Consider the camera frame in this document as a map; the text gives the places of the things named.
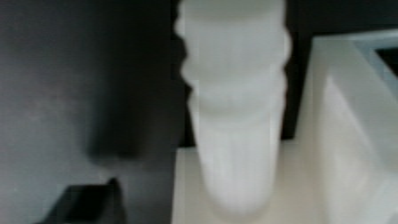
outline black surface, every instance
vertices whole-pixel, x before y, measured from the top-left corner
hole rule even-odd
[[[123,192],[116,179],[107,185],[70,186],[42,224],[127,224]]]
[[[398,77],[398,48],[381,49],[378,53]]]

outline dark background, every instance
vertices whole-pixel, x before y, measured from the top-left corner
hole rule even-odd
[[[0,110],[31,110],[49,94],[75,111],[83,150],[100,166],[118,157],[163,186],[139,186],[132,223],[171,223],[175,150],[193,146],[180,78],[184,42],[173,33],[179,1],[13,0],[0,3]],[[398,28],[397,0],[292,0],[294,37],[285,139],[294,138],[312,37]]]

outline white cylindrical object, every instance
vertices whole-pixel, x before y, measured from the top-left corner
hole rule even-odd
[[[283,0],[186,0],[177,31],[203,176],[214,201],[246,216],[274,184],[290,54]]]

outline plastic surface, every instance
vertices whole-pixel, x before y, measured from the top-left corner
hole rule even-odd
[[[177,31],[209,193],[223,213],[262,211],[273,193],[290,54],[285,1],[186,0]]]
[[[314,42],[298,140],[321,180],[328,224],[385,224],[397,212],[397,77],[378,56],[397,43],[397,30]]]

